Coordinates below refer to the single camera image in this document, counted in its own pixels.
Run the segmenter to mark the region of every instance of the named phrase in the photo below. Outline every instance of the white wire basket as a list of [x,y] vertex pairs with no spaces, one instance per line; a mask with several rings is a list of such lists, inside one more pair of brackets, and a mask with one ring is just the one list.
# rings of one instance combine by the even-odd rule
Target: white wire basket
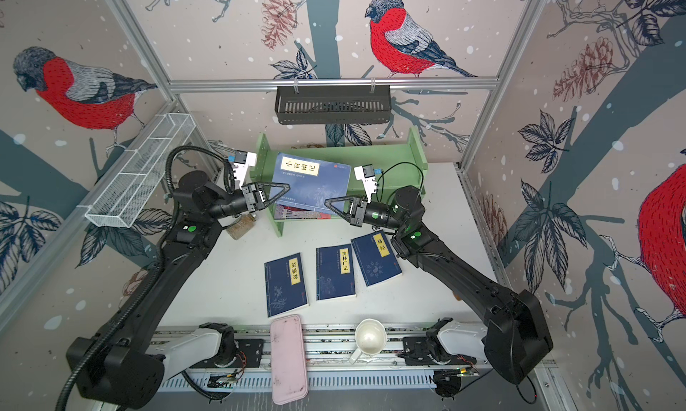
[[167,113],[156,119],[159,122],[150,136],[132,151],[131,159],[86,214],[95,226],[130,228],[164,177],[167,155],[195,129],[193,118],[186,113]]

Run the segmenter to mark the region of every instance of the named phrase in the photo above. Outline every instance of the bird head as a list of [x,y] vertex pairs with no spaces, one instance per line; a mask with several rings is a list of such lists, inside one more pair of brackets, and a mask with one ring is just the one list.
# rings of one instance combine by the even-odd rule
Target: bird head
[[43,66],[56,55],[53,51],[39,46],[24,49],[14,58],[14,74],[23,90],[35,88],[47,90],[43,79]]
[[405,5],[402,0],[372,0],[364,17],[370,18],[375,24],[378,24],[382,20],[383,15],[389,10],[394,8],[402,9],[404,7]]

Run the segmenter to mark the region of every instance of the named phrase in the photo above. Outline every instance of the gray floor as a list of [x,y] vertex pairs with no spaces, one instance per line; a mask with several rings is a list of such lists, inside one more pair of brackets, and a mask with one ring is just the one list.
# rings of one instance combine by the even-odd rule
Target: gray floor
[[[529,381],[520,387],[528,400],[533,398]],[[547,411],[545,400],[538,392],[534,405],[524,402],[517,389],[498,374],[489,374],[475,386],[460,392],[455,401],[441,398],[429,389],[400,390],[315,390],[307,397],[284,406],[274,405],[271,393],[236,393],[224,403],[207,403],[195,392],[158,393],[143,411]]]

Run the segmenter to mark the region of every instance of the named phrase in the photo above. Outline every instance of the pink case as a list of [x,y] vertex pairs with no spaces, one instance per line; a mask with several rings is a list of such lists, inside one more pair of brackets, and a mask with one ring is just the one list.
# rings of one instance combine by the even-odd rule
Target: pink case
[[272,400],[276,405],[307,396],[303,326],[300,316],[286,316],[272,322]]

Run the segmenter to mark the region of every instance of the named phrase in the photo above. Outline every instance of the mesh basket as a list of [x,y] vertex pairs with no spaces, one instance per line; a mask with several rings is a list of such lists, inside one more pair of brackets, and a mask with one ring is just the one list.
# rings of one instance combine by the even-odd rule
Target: mesh basket
[[157,116],[150,136],[93,203],[86,218],[97,227],[130,228],[165,174],[167,155],[195,129],[191,115]]
[[390,86],[291,86],[277,90],[279,124],[385,124]]

